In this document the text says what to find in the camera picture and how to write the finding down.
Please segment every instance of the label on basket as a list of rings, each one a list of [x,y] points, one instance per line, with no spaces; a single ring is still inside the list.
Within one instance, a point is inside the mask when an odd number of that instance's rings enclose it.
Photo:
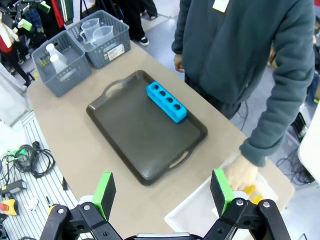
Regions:
[[[114,49],[107,52],[109,56],[109,60],[112,61],[113,59],[119,57],[121,54],[125,52],[125,46],[123,44],[120,44],[119,46],[116,46]]]

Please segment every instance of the tray handle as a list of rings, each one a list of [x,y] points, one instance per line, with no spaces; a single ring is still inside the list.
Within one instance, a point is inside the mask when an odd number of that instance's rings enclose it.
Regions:
[[[103,90],[101,96],[106,99],[109,99],[109,98],[111,98],[112,95],[117,93],[125,85],[129,84],[129,82],[131,82],[131,81],[132,81],[132,79],[116,80],[116,81],[112,82],[111,84],[109,84],[108,86],[106,86],[106,88]]]
[[[169,166],[169,170],[172,171],[172,170],[180,167],[182,164],[184,164],[188,160],[188,158],[191,156],[194,149],[195,148],[193,147],[193,148],[189,149],[188,151],[185,151],[184,153],[182,153],[181,156],[179,157],[179,159]]]

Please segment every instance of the white bottle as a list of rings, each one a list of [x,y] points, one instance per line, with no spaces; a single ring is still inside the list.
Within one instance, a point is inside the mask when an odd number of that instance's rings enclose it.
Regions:
[[[54,54],[58,55],[58,58],[63,62],[63,63],[67,63],[67,58],[61,53],[59,52],[56,48],[55,45],[53,43],[49,43],[45,49],[49,52],[50,57],[52,57]]]
[[[59,56],[57,54],[53,54],[50,57],[50,62],[52,62],[53,67],[55,69],[55,72],[57,74],[60,73],[63,69],[68,67],[67,64],[65,64],[63,61],[60,60],[60,58],[59,58]]]

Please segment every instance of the beige tabletop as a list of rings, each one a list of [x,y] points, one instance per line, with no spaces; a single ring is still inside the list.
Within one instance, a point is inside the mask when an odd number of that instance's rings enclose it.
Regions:
[[[208,129],[207,138],[182,166],[154,185],[142,186],[121,161],[86,113],[86,107],[113,81],[144,70],[175,96]],[[131,43],[113,60],[65,96],[55,97],[40,80],[28,88],[45,140],[75,196],[95,192],[103,172],[113,172],[117,189],[110,222],[124,238],[138,232],[171,233],[164,217],[202,184],[238,149],[245,136],[200,95]],[[260,173],[279,197],[283,210],[294,194],[288,179],[269,160]]]

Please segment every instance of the gray hoodie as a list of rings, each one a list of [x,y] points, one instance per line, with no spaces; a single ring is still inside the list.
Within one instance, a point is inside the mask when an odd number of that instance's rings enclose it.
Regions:
[[[313,0],[229,0],[225,13],[215,0],[180,0],[172,50],[185,73],[223,103],[246,100],[276,52],[275,86],[257,127],[240,146],[256,166],[280,145],[295,120],[314,75]]]

